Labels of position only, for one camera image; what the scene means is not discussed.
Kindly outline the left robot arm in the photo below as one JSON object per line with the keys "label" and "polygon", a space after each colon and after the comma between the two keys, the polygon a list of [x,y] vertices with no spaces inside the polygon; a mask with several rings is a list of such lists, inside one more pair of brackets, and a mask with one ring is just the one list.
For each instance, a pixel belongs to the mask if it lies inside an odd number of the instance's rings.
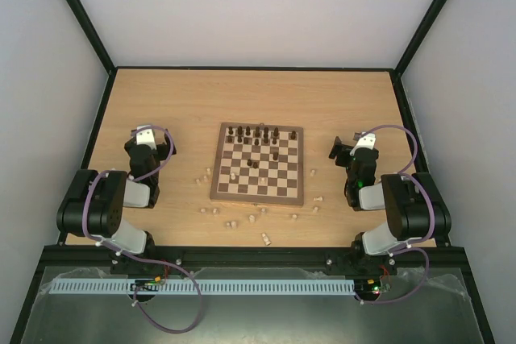
{"label": "left robot arm", "polygon": [[110,252],[112,265],[128,275],[158,271],[150,232],[123,217],[125,208],[152,209],[160,194],[159,172],[177,153],[169,131],[138,126],[124,144],[130,170],[80,169],[56,214],[61,233],[84,237]]}

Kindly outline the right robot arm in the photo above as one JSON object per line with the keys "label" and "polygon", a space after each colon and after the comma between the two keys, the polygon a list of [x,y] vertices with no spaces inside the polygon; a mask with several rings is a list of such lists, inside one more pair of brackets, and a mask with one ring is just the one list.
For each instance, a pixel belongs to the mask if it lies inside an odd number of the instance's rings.
{"label": "right robot arm", "polygon": [[345,169],[343,193],[355,211],[384,210],[386,221],[359,233],[343,260],[359,273],[373,273],[389,263],[389,255],[429,239],[445,238],[452,219],[428,172],[384,174],[376,182],[379,151],[376,137],[355,137],[351,146],[335,138],[329,158]]}

